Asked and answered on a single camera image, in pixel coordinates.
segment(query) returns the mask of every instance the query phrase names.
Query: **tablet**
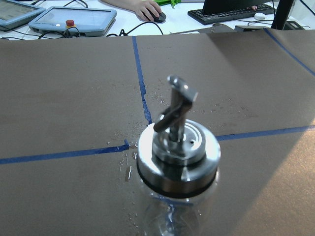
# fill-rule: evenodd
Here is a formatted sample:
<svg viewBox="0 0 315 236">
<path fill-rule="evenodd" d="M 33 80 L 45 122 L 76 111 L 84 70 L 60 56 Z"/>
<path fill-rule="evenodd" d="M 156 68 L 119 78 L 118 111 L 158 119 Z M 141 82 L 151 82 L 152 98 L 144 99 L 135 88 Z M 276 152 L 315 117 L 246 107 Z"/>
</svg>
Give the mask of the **tablet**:
<svg viewBox="0 0 315 236">
<path fill-rule="evenodd" d="M 115 10 L 52 6 L 33 19 L 29 27 L 40 33 L 69 30 L 70 34 L 79 32 L 86 37 L 103 36 L 116 14 Z"/>
<path fill-rule="evenodd" d="M 46 9 L 13 0 L 0 0 L 0 30 L 8 31 L 30 22 Z"/>
</svg>

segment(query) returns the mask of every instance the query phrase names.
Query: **metal bottle cap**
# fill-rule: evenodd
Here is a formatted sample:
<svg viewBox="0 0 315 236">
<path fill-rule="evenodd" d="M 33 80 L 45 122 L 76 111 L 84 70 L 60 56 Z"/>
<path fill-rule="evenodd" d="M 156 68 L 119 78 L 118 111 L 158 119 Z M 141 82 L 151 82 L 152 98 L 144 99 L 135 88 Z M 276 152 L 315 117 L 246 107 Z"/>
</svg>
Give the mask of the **metal bottle cap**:
<svg viewBox="0 0 315 236">
<path fill-rule="evenodd" d="M 154 191 L 188 198 L 211 185 L 221 151 L 206 127 L 186 119 L 197 92 L 177 76 L 167 79 L 172 85 L 171 106 L 141 134 L 137 167 L 143 181 Z"/>
</svg>

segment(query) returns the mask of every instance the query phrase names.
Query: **black cable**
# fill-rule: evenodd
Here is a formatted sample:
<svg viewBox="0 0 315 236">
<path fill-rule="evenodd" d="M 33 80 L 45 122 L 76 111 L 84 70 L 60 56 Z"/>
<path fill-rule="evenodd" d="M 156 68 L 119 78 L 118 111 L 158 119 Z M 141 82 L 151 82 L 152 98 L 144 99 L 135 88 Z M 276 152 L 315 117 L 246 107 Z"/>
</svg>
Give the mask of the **black cable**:
<svg viewBox="0 0 315 236">
<path fill-rule="evenodd" d="M 35 4 L 39 3 L 40 1 L 46 1 L 46 0 L 37 0 L 37 1 L 32 2 L 31 5 L 35 5 Z"/>
<path fill-rule="evenodd" d="M 274 0 L 272 0 L 272 8 L 274 10 L 274 16 L 275 16 L 276 15 L 276 10 L 275 10 L 275 2 L 274 2 Z"/>
<path fill-rule="evenodd" d="M 134 31 L 134 30 L 135 30 L 136 28 L 138 28 L 139 26 L 144 25 L 144 24 L 148 24 L 148 23 L 152 23 L 152 24 L 156 25 L 156 26 L 158 27 L 159 31 L 161 32 L 161 34 L 163 34 L 161 28 L 157 25 L 157 23 L 152 22 L 152 21 L 147 21 L 147 22 L 143 22 L 143 23 L 137 25 L 135 28 L 133 28 L 132 30 L 130 30 L 130 31 L 127 32 L 127 33 L 125 32 L 124 29 L 121 29 L 119 35 L 117 35 L 117 34 L 115 34 L 115 33 L 111 33 L 111 34 L 106 35 L 106 37 L 110 37 L 110 36 L 128 36 L 128 34 L 130 34 L 132 31 Z"/>
<path fill-rule="evenodd" d="M 156 26 L 158 27 L 159 31 L 161 32 L 161 34 L 163 34 L 161 28 L 157 25 L 157 23 L 152 22 L 152 21 L 143 22 L 143 23 L 137 25 L 135 28 L 133 28 L 132 30 L 130 30 L 130 31 L 129 31 L 128 33 L 126 33 L 126 34 L 128 35 L 129 33 L 131 33 L 132 31 L 134 31 L 134 30 L 135 30 L 136 28 L 138 28 L 139 26 L 144 25 L 144 24 L 148 24 L 148 23 L 152 23 L 152 24 L 156 25 Z"/>
<path fill-rule="evenodd" d="M 240 20 L 240 19 L 236 19 L 237 21 L 242 21 L 242 22 L 252 22 L 252 21 L 245 21 L 245 20 Z"/>
<path fill-rule="evenodd" d="M 106 37 L 110 37 L 110 36 L 118 36 L 118 35 L 116 35 L 115 33 L 110 33 L 110 34 L 106 35 Z"/>
<path fill-rule="evenodd" d="M 1 39 L 7 39 L 7 40 L 9 40 L 10 38 L 14 38 L 14 39 L 18 39 L 18 40 L 25 40 L 25 39 L 16 38 L 16 37 L 2 37 Z"/>
<path fill-rule="evenodd" d="M 64 38 L 63 33 L 59 32 L 59 31 L 55 31 L 55 30 L 49 30 L 49 31 L 47 31 L 47 32 L 45 32 L 45 33 L 42 33 L 42 34 L 38 37 L 38 39 L 44 38 L 44 36 L 47 35 L 47 34 L 49 34 L 49 33 L 57 33 L 57 34 L 61 35 L 62 38 Z"/>
<path fill-rule="evenodd" d="M 13 31 L 13 32 L 21 33 L 21 34 L 28 35 L 28 36 L 36 36 L 36 37 L 38 37 L 38 35 L 36 35 L 36 34 L 22 33 L 22 32 L 19 32 L 19 31 L 14 30 L 14 29 L 7 28 L 7 27 L 5 27 L 5 26 L 2 26 L 2 27 L 5 28 L 5 29 L 7 29 L 7 30 L 11 30 L 11 31 Z"/>
<path fill-rule="evenodd" d="M 265 24 L 265 25 L 272 25 L 270 23 L 265 23 L 264 21 L 273 21 L 273 20 L 248 21 L 247 25 L 249 26 L 251 23 L 261 23 L 261 24 Z"/>
<path fill-rule="evenodd" d="M 313 12 L 312 9 L 311 9 L 309 6 L 307 6 L 307 4 L 306 4 L 305 2 L 303 2 L 302 0 L 300 0 L 300 2 L 301 2 L 313 15 L 315 15 L 315 12 Z"/>
<path fill-rule="evenodd" d="M 69 4 L 73 3 L 74 1 L 81 2 L 81 3 L 84 4 L 84 6 L 85 6 L 86 8 L 89 8 L 88 4 L 87 4 L 85 1 L 83 1 L 83 0 L 72 0 L 72 1 L 68 2 L 68 3 L 67 3 L 66 5 L 64 5 L 64 6 L 68 6 Z"/>
<path fill-rule="evenodd" d="M 71 36 L 71 33 L 70 33 L 70 31 L 69 31 L 69 29 L 76 29 L 78 32 L 76 33 L 76 35 L 75 35 L 75 37 L 80 37 L 80 31 L 79 31 L 79 29 L 77 28 L 77 27 L 75 27 L 75 26 L 72 26 L 72 27 L 69 27 L 69 28 L 67 28 L 64 32 L 63 32 L 63 36 L 65 37 L 65 38 L 71 38 L 72 36 Z"/>
</svg>

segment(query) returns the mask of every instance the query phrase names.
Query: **water spill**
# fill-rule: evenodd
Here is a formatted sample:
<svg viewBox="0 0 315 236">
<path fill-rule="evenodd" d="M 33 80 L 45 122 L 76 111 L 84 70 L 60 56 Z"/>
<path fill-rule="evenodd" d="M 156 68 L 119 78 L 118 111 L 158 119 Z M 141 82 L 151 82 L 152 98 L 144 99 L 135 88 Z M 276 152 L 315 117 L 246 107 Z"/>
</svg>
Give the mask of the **water spill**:
<svg viewBox="0 0 315 236">
<path fill-rule="evenodd" d="M 132 154 L 132 158 L 133 158 L 134 160 L 137 160 L 137 156 L 138 156 L 138 153 L 136 153 L 136 152 L 134 152 L 134 153 Z"/>
<path fill-rule="evenodd" d="M 119 164 L 122 166 L 124 164 L 124 159 L 122 159 Z"/>
<path fill-rule="evenodd" d="M 132 166 L 128 166 L 125 174 L 125 181 L 128 182 L 131 178 Z"/>
<path fill-rule="evenodd" d="M 137 143 L 133 144 L 133 145 L 130 145 L 129 147 L 130 149 L 137 149 L 138 148 L 138 145 Z"/>
</svg>

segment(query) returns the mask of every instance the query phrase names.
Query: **monitor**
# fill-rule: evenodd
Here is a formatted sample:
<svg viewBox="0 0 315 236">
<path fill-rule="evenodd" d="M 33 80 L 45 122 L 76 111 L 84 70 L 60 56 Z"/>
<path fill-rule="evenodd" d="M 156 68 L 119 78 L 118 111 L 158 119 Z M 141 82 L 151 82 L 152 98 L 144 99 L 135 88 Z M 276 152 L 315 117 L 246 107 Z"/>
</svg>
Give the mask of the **monitor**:
<svg viewBox="0 0 315 236">
<path fill-rule="evenodd" d="M 270 0 L 205 0 L 202 8 L 203 15 L 228 12 L 235 9 L 243 9 L 255 5 L 261 5 Z"/>
</svg>

